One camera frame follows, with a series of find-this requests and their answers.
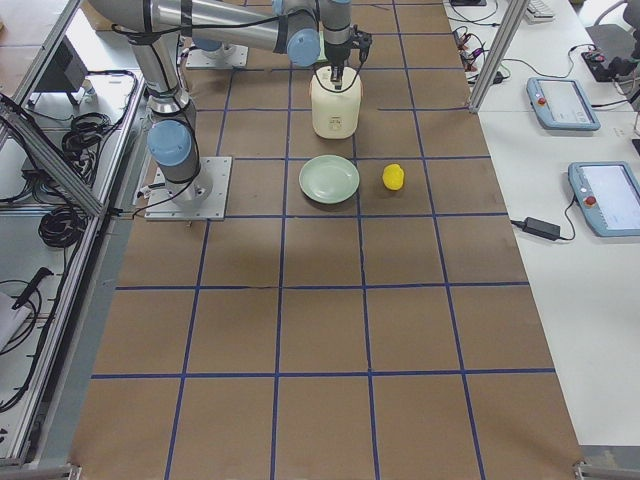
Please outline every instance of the blue and white device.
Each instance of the blue and white device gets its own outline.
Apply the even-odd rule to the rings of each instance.
[[[598,130],[587,95],[576,80],[530,78],[527,93],[540,124],[549,130]]]
[[[569,183],[596,235],[640,235],[640,186],[625,162],[572,163]]]

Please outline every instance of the white container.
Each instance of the white container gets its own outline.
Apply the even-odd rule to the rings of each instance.
[[[319,68],[317,76],[311,79],[311,118],[315,132],[323,138],[353,135],[358,127],[361,97],[362,82],[353,68],[344,68],[342,89],[338,91],[331,83],[331,67]]]

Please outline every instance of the black handle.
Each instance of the black handle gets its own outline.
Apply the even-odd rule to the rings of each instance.
[[[38,285],[40,284],[42,279],[44,277],[48,277],[49,275],[53,275],[53,272],[51,270],[49,270],[46,267],[40,267],[36,272],[36,274],[31,279],[31,281],[27,284],[24,291],[18,297],[18,299],[16,300],[16,303],[14,303],[13,307],[11,308],[13,310],[17,310],[20,307],[22,307],[25,303],[27,303],[27,301],[29,300],[29,297],[31,297],[31,295],[33,295],[33,292],[36,291],[36,288],[38,288]]]

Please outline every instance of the keyboard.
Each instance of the keyboard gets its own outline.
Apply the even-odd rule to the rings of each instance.
[[[542,0],[529,0],[524,17],[529,23],[541,23],[552,21],[556,14]]]

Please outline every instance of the yellow object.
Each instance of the yellow object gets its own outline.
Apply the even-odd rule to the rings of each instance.
[[[382,183],[389,190],[400,190],[404,185],[404,170],[397,163],[384,167]]]

